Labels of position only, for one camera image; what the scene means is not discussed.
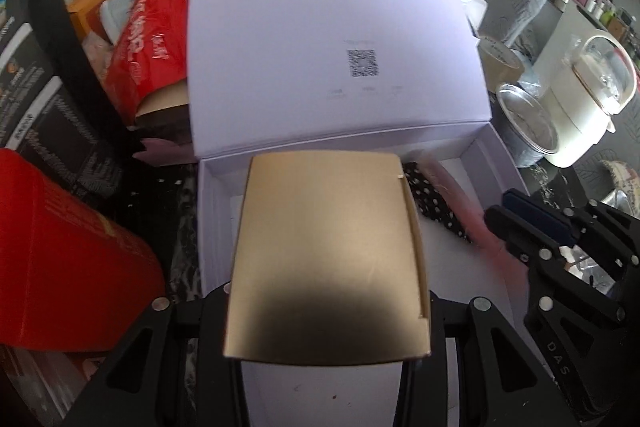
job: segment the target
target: rice cooker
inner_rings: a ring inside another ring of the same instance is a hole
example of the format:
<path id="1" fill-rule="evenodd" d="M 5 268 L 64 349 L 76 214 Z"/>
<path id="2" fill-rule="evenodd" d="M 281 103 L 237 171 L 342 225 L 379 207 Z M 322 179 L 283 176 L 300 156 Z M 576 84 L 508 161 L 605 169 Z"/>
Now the rice cooker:
<path id="1" fill-rule="evenodd" d="M 636 92 L 631 58 L 610 34 L 597 31 L 561 64 L 540 100 L 558 131 L 559 147 L 546 159 L 559 168 L 573 165 L 604 134 Z"/>

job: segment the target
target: white box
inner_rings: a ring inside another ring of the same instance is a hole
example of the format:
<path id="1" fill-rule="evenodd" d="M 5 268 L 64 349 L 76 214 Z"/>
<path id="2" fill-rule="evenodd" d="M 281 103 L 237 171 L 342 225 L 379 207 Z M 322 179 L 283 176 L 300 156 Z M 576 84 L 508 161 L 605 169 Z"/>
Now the white box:
<path id="1" fill-rule="evenodd" d="M 205 295 L 231 276 L 248 166 L 260 152 L 384 150 L 408 160 L 430 150 L 484 207 L 508 188 L 526 191 L 488 123 L 460 0 L 190 0 L 188 31 Z M 366 54 L 354 68 L 350 51 L 372 50 L 375 63 Z M 504 256 L 505 281 L 487 256 L 443 227 L 424 219 L 420 227 L 431 288 L 441 298 L 490 298 L 530 342 L 522 324 L 526 268 Z M 242 371 L 255 427 L 393 424 L 399 363 L 243 363 Z"/>
<path id="2" fill-rule="evenodd" d="M 411 133 L 392 133 L 402 142 Z M 483 208 L 500 203 L 509 188 L 526 192 L 517 169 L 490 124 L 472 133 L 395 147 L 376 147 L 391 136 L 370 135 L 322 140 L 275 150 L 301 147 L 396 152 L 403 160 L 416 151 L 430 150 L 442 161 L 465 192 Z M 204 160 L 198 181 L 198 251 L 203 293 L 228 282 L 238 233 L 242 195 L 251 154 Z M 535 344 L 523 325 L 528 285 L 524 265 L 511 256 L 500 262 L 510 273 L 503 279 L 484 253 L 466 244 L 439 223 L 420 218 L 430 288 L 441 298 L 469 302 L 489 298 L 532 349 Z M 449 405 L 458 399 L 454 357 L 449 357 Z M 255 427 L 326 427 L 367 425 L 390 427 L 398 400 L 401 364 L 367 367 L 286 367 L 242 363 L 244 386 L 252 425 Z"/>

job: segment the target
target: box lid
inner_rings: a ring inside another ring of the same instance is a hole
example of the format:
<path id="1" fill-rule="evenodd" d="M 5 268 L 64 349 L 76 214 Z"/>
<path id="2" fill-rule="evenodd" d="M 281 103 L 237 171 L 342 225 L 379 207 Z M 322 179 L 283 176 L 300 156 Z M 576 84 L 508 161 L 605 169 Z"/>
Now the box lid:
<path id="1" fill-rule="evenodd" d="M 394 154 L 254 157 L 231 280 L 228 357 L 366 365 L 431 351 L 418 217 Z"/>
<path id="2" fill-rule="evenodd" d="M 199 158 L 491 117 L 460 0 L 190 0 L 188 31 Z"/>

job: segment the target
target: clear lid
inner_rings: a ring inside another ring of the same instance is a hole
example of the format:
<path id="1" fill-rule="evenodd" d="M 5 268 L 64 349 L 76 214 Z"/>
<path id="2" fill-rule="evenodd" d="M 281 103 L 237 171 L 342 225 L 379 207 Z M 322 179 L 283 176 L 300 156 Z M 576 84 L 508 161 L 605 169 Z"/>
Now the clear lid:
<path id="1" fill-rule="evenodd" d="M 636 86 L 636 72 L 629 67 L 626 51 L 605 38 L 588 43 L 574 63 L 584 87 L 607 114 L 619 113 Z"/>

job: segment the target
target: gold box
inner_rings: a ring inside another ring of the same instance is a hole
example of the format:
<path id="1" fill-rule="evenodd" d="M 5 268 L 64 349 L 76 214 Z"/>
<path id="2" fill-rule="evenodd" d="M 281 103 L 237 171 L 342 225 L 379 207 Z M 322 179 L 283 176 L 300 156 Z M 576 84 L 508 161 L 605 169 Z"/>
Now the gold box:
<path id="1" fill-rule="evenodd" d="M 398 156 L 256 156 L 242 206 L 224 354 L 340 366 L 429 353 L 422 241 Z"/>

